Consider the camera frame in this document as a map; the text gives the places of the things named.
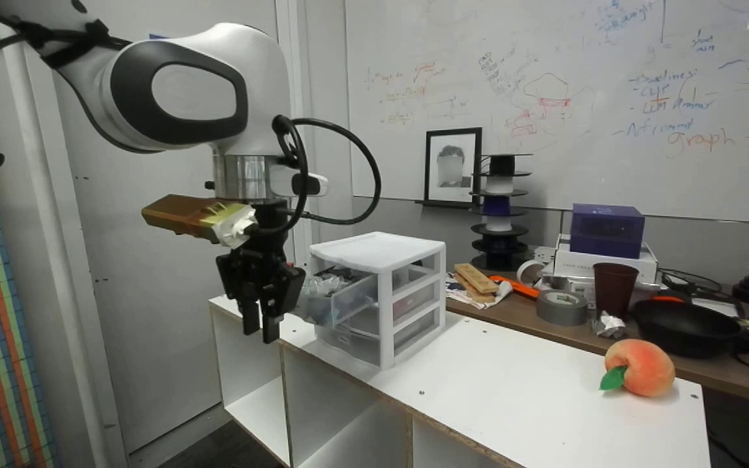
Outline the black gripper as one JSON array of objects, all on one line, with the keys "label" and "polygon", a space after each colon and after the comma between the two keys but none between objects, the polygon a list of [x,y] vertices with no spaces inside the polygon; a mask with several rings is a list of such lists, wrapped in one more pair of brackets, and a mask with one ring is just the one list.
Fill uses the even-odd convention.
[{"label": "black gripper", "polygon": [[216,261],[224,291],[238,302],[245,336],[257,333],[263,318],[263,343],[279,340],[279,315],[296,306],[305,283],[305,271],[284,254],[289,229],[284,200],[234,202],[212,223],[216,240],[227,248],[227,254]]}]

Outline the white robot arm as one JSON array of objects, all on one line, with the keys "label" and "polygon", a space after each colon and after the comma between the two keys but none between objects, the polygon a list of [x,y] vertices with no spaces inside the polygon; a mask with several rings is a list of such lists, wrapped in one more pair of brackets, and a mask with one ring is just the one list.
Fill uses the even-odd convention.
[{"label": "white robot arm", "polygon": [[112,145],[212,154],[208,197],[167,196],[142,218],[220,245],[216,268],[241,331],[275,340],[305,283],[284,245],[311,196],[275,40],[254,25],[212,24],[189,37],[129,41],[82,0],[0,0],[0,24],[73,89]]}]

